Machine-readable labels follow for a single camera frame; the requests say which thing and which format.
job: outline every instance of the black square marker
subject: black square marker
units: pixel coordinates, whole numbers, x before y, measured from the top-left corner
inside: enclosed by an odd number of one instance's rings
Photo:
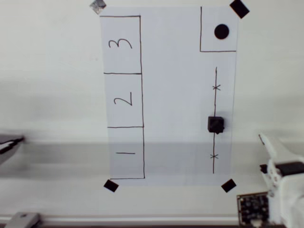
[[[234,0],[230,4],[231,8],[238,14],[240,18],[243,18],[248,14],[250,11],[247,9],[247,7],[242,3],[241,0]]]
[[[111,180],[107,180],[106,183],[104,184],[104,187],[105,187],[106,189],[109,189],[109,190],[112,191],[112,192],[115,192],[116,189],[118,188],[118,186],[119,186],[118,184],[114,183],[114,182],[111,181]]]
[[[222,188],[225,192],[229,192],[235,186],[236,186],[235,182],[232,179],[230,179],[225,184],[222,185]]]

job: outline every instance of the black marker line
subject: black marker line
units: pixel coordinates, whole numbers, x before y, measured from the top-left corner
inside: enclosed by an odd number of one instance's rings
[[[265,143],[263,142],[262,137],[261,137],[261,135],[260,135],[260,134],[258,134],[258,137],[260,138],[260,140],[261,140],[262,144],[263,144],[263,145],[265,145]]]
[[[133,16],[99,16],[100,18],[138,18],[140,15]]]
[[[213,174],[214,174],[214,163],[215,163],[215,133],[213,133]]]
[[[105,75],[141,75],[141,73],[114,73],[114,72],[109,72],[106,73],[104,72]]]
[[[115,98],[115,99],[114,99],[114,104],[116,104],[116,100],[124,101],[124,102],[126,102],[126,103],[128,103],[129,105],[132,106],[132,92],[130,92],[130,102],[128,102],[128,101],[126,101],[126,100],[124,100],[124,99],[122,99],[122,98]]]
[[[200,51],[200,52],[236,52],[236,51]]]
[[[202,7],[200,7],[200,37],[199,37],[199,51],[201,52],[201,28],[202,28],[202,23],[201,23],[201,20],[202,20]]]
[[[144,161],[144,121],[143,121],[143,61],[142,61],[142,18],[139,16],[139,43],[140,43],[140,61],[141,61],[141,83],[142,83],[142,160],[143,160],[143,178],[146,178],[145,174],[145,161]]]
[[[119,39],[117,42],[115,40],[111,39],[111,40],[109,40],[109,43],[108,43],[109,48],[111,48],[111,42],[114,42],[117,45],[117,47],[119,47],[119,42],[122,40],[126,41],[130,45],[130,48],[132,49],[132,45],[130,44],[130,42],[127,39]]]
[[[217,110],[217,90],[218,90],[218,67],[215,67],[215,85],[213,86],[214,92],[214,117],[216,116],[216,110]],[[215,156],[215,133],[213,133],[213,166],[212,166],[212,173],[214,174],[214,163],[215,158],[218,159],[218,157]]]
[[[217,80],[218,80],[218,67],[215,68],[215,85],[214,87],[217,87]],[[214,117],[216,114],[216,109],[217,109],[217,89],[215,89],[214,93]]]
[[[108,128],[143,128],[143,126],[128,126],[128,127],[108,127]]]
[[[119,154],[135,154],[135,153],[124,153],[124,152],[116,152],[116,153],[119,153]]]
[[[139,177],[139,178],[110,178],[110,180],[134,180],[134,179],[145,179],[145,178],[142,178],[142,177]]]

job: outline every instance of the drawn rectangle box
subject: drawn rectangle box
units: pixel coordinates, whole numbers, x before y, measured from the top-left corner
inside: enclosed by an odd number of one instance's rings
[[[140,16],[101,16],[100,19],[104,72],[141,73]]]
[[[201,52],[235,52],[237,50],[239,17],[231,7],[201,7],[200,8],[200,51]],[[229,34],[224,39],[218,39],[214,30],[224,24]]]
[[[141,75],[105,75],[105,87],[108,127],[143,126]]]
[[[109,128],[111,179],[144,178],[143,128]]]

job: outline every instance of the metal bracket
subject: metal bracket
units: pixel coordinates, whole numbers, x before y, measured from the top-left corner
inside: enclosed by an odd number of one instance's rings
[[[38,213],[18,212],[6,224],[5,228],[31,228],[40,221]]]

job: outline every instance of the black circle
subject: black circle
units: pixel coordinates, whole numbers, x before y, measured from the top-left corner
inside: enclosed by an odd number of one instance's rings
[[[227,25],[220,24],[214,30],[214,35],[218,39],[225,39],[229,35],[229,28]]]

